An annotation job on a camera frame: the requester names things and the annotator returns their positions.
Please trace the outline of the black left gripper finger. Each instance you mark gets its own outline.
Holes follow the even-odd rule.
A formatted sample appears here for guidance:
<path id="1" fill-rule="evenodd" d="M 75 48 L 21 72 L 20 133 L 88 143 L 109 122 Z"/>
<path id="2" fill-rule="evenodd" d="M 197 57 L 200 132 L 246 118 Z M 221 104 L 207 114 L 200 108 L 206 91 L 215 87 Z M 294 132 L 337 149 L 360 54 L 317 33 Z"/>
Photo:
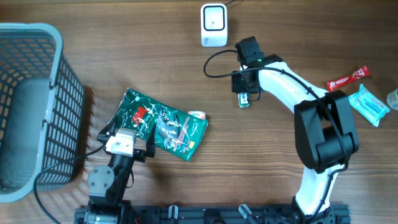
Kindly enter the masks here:
<path id="1" fill-rule="evenodd" d="M 98 133 L 97 140 L 99 142 L 107 142 L 111 136 L 116 134 L 116 126 L 118 122 L 118 115 L 114 115 L 107 125 Z"/>
<path id="2" fill-rule="evenodd" d="M 155 157 L 156 125 L 153 125 L 148 140 L 146 141 L 146 157 Z"/>

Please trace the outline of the green 3M gloves packet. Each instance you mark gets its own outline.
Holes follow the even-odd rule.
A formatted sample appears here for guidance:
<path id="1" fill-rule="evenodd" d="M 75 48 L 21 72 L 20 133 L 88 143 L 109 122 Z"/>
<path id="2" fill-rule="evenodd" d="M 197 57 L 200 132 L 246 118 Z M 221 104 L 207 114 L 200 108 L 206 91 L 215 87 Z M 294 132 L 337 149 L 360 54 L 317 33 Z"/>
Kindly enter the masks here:
<path id="1" fill-rule="evenodd" d="M 116 127 L 130 129 L 144 141 L 155 128 L 155 146 L 190 161 L 208 127 L 208 120 L 165 105 L 128 88 L 115 113 Z"/>

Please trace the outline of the green white gum pack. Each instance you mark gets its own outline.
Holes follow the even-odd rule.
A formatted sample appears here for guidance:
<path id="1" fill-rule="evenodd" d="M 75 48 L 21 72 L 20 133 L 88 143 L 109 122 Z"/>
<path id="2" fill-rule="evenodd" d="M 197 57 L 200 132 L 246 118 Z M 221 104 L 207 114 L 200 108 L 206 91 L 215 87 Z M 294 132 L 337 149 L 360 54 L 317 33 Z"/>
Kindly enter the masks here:
<path id="1" fill-rule="evenodd" d="M 241 109 L 249 107 L 249 93 L 238 93 L 238 104 Z"/>

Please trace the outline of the orange white small carton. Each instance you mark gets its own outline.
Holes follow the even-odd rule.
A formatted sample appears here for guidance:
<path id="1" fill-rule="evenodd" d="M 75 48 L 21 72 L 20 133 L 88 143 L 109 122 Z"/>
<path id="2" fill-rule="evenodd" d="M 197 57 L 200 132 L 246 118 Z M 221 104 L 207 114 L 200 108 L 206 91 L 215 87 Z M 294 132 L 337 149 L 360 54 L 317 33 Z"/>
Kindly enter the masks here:
<path id="1" fill-rule="evenodd" d="M 206 119 L 206 113 L 203 111 L 189 111 L 188 114 L 199 119 Z"/>

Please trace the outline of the red Nescafe stick sachet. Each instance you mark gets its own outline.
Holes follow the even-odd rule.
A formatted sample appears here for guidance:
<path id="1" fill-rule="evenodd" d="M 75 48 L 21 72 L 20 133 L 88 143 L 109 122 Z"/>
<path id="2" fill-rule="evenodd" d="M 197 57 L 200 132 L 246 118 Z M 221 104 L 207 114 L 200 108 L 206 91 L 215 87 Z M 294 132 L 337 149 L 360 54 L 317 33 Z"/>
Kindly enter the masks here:
<path id="1" fill-rule="evenodd" d="M 328 91 L 334 91 L 338 88 L 341 88 L 349 83 L 353 83 L 356 80 L 359 80 L 362 77 L 370 76 L 370 71 L 367 66 L 363 66 L 358 70 L 354 71 L 351 75 L 340 77 L 336 80 L 331 80 L 326 83 L 326 89 Z"/>

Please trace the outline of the teal wet wipes packet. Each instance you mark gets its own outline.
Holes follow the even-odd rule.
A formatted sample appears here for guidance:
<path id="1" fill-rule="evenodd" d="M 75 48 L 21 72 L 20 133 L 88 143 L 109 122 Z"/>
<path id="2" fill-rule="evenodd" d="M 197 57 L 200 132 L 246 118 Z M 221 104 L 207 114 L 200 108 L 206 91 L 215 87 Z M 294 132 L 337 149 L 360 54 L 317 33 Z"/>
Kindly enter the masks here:
<path id="1" fill-rule="evenodd" d="M 390 112 L 390 109 L 363 84 L 360 84 L 359 90 L 348 99 L 350 105 L 375 127 L 378 127 L 380 120 Z"/>

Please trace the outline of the green lid seasoning jar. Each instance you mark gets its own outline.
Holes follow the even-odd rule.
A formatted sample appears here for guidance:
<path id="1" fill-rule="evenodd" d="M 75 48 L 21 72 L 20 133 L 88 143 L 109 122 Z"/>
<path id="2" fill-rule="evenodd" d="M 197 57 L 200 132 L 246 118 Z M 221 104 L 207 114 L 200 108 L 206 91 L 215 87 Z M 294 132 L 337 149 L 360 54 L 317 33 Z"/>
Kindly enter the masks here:
<path id="1" fill-rule="evenodd" d="M 387 104 L 390 108 L 394 110 L 398 110 L 398 88 L 391 91 L 386 98 Z"/>

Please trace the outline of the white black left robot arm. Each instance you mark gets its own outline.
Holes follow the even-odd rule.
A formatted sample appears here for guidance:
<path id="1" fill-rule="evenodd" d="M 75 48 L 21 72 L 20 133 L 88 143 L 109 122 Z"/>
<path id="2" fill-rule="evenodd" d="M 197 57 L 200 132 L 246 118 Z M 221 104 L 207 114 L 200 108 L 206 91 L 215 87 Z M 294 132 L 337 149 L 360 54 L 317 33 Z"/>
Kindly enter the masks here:
<path id="1" fill-rule="evenodd" d="M 133 179 L 135 162 L 145 162 L 155 156 L 156 126 L 150 130 L 146 149 L 136 149 L 136 132 L 117 127 L 118 116 L 99 132 L 97 140 L 111 156 L 106 166 L 96 166 L 88 176 L 89 202 L 87 208 L 76 210 L 75 223 L 140 223 L 131 202 L 124 200 L 128 180 Z"/>

